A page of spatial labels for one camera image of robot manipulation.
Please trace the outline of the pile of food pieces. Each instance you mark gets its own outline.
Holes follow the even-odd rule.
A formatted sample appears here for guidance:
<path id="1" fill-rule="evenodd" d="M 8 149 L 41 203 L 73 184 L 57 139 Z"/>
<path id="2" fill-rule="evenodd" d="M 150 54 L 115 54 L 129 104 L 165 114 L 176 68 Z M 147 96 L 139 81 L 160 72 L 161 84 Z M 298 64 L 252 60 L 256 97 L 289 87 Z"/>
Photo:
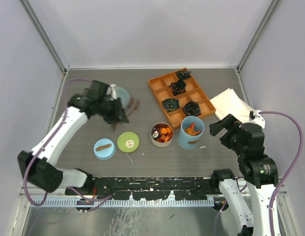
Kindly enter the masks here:
<path id="1" fill-rule="evenodd" d="M 167 143 L 173 138 L 173 130 L 169 125 L 157 125 L 152 129 L 152 138 L 159 143 Z"/>

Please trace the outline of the metal tongs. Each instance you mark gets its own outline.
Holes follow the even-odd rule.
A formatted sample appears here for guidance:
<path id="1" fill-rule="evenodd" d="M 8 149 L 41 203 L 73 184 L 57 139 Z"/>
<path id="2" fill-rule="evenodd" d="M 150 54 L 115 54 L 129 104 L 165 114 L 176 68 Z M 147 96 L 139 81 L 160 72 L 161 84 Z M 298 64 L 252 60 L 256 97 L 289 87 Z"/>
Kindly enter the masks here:
<path id="1" fill-rule="evenodd" d="M 135 98 L 132 97 L 130 99 L 129 109 L 127 111 L 125 111 L 125 114 L 127 115 L 127 118 L 129 118 L 132 113 L 134 113 L 136 110 L 138 110 L 139 106 L 140 106 L 139 99 L 135 99 Z"/>

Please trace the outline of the grey-blue plate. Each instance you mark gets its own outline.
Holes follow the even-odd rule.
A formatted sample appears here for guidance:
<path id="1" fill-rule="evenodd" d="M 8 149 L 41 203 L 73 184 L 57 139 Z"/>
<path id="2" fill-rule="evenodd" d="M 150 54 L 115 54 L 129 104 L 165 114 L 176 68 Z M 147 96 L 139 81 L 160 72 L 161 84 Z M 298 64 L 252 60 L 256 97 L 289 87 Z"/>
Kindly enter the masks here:
<path id="1" fill-rule="evenodd" d="M 130 93 L 123 87 L 117 87 L 116 88 L 117 97 L 121 99 L 122 107 L 125 111 L 129 109 L 130 104 Z"/>

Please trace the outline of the blue cylindrical lunch container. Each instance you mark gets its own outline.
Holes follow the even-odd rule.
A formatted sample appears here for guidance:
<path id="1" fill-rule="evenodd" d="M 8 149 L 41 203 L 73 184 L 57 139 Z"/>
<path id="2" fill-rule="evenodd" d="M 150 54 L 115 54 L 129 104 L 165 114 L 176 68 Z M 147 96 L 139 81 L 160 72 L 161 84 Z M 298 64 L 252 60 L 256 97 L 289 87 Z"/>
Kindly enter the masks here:
<path id="1" fill-rule="evenodd" d="M 205 131 L 204 123 L 195 116 L 183 119 L 178 135 L 178 143 L 182 148 L 193 149 Z"/>

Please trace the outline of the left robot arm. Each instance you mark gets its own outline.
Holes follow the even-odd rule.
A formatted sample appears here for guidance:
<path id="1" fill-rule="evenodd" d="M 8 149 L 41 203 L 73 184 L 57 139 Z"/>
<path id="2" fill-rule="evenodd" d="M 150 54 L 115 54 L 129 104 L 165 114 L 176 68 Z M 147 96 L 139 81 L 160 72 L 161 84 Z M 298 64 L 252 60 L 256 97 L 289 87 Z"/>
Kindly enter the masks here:
<path id="1" fill-rule="evenodd" d="M 93 191 L 92 175 L 81 169 L 58 169 L 58 159 L 75 133 L 95 115 L 102 116 L 106 123 L 127 122 L 125 112 L 130 97 L 83 96 L 71 97 L 67 108 L 47 136 L 31 151 L 22 151 L 17 160 L 23 177 L 28 182 L 52 193 L 62 187 L 76 187 L 83 195 Z"/>

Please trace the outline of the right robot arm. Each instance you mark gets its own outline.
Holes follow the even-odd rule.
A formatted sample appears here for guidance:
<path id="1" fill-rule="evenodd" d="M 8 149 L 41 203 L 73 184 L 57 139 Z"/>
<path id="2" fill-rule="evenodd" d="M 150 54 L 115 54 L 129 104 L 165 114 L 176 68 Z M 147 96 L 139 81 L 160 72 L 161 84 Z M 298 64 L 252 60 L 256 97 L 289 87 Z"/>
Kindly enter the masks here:
<path id="1" fill-rule="evenodd" d="M 211 176 L 211 188 L 223 194 L 238 225 L 240 236 L 279 236 L 276 199 L 272 197 L 278 186 L 278 170 L 275 162 L 265 154 L 263 128 L 255 120 L 242 123 L 232 114 L 210 124 L 210 134 L 227 132 L 220 138 L 221 144 L 235 152 L 251 197 L 249 208 L 237 186 L 230 169 L 215 170 Z"/>

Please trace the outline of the blue lid with strap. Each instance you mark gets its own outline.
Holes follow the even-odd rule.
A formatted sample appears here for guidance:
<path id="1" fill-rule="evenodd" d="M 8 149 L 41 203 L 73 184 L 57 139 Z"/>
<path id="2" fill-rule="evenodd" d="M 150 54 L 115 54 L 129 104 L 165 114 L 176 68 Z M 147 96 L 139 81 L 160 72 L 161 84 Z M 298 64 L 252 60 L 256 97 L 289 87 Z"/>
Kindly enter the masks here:
<path id="1" fill-rule="evenodd" d="M 115 154 L 115 151 L 116 146 L 114 142 L 106 138 L 98 140 L 93 147 L 94 155 L 100 160 L 111 158 Z"/>

